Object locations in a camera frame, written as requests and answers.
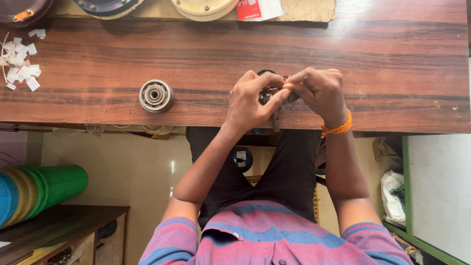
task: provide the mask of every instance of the black pants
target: black pants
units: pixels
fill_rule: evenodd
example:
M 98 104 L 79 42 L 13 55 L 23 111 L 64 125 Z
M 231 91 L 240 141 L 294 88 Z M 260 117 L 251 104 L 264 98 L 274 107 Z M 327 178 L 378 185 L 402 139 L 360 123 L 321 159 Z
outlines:
M 216 127 L 187 127 L 193 163 L 218 133 Z M 321 131 L 285 130 L 267 170 L 255 187 L 249 184 L 231 157 L 227 157 L 198 217 L 204 228 L 222 208 L 243 200 L 265 199 L 283 204 L 315 223 L 312 208 L 316 187 L 316 156 Z

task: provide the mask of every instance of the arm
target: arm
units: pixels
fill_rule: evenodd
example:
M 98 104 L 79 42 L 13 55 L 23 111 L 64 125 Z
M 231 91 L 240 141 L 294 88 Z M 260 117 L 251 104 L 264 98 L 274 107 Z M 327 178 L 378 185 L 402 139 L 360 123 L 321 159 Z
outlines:
M 258 102 L 258 94 L 266 86 L 282 87 L 280 75 L 247 72 L 229 94 L 229 108 L 221 130 L 178 182 L 162 220 L 173 216 L 187 217 L 196 223 L 197 215 L 229 152 L 239 139 L 281 106 L 290 91 L 281 90 L 266 104 Z
M 283 86 L 298 93 L 319 114 L 328 128 L 345 124 L 348 110 L 343 100 L 343 77 L 335 69 L 308 67 Z M 353 134 L 328 134 L 326 183 L 337 212 L 339 229 L 360 222 L 381 224 L 370 201 L 368 186 L 353 144 Z

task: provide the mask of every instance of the green metal frame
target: green metal frame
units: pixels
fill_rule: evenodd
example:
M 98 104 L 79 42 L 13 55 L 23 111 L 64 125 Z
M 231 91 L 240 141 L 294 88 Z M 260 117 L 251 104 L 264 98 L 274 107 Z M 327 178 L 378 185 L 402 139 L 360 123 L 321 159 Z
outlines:
M 399 229 L 390 223 L 383 220 L 383 225 L 391 232 L 402 237 L 409 243 L 416 245 L 420 249 L 427 251 L 429 254 L 435 256 L 441 261 L 450 265 L 469 265 L 446 252 L 435 248 L 432 245 L 416 238 L 414 236 L 414 226 L 412 223 L 412 189 L 411 189 L 411 175 L 410 175 L 410 161 L 409 161 L 409 137 L 402 137 L 402 154 L 404 161 L 404 190 L 406 191 L 406 231 Z

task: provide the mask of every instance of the striped shirt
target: striped shirt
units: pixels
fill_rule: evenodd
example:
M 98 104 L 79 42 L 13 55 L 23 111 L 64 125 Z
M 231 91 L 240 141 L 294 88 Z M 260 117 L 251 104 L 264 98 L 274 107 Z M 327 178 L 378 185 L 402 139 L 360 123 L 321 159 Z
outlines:
M 193 221 L 172 217 L 155 229 L 139 265 L 412 264 L 388 230 L 359 223 L 342 237 L 281 204 L 241 201 L 222 208 L 198 233 Z

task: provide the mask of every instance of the tiled floor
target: tiled floor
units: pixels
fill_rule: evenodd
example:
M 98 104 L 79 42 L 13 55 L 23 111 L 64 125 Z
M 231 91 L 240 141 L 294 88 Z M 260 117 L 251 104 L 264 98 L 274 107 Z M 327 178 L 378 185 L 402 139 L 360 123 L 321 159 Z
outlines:
M 390 163 L 374 160 L 374 138 L 355 139 L 368 179 L 374 206 L 382 216 L 380 179 Z M 250 147 L 255 157 L 245 175 L 261 175 L 274 148 Z M 67 204 L 131 206 L 126 231 L 125 265 L 137 264 L 167 206 L 173 188 L 191 166 L 190 146 L 184 136 L 169 141 L 125 134 L 86 133 L 57 137 L 45 133 L 42 166 L 76 164 L 89 175 L 83 194 Z M 337 218 L 327 189 L 319 187 L 322 226 L 338 233 Z

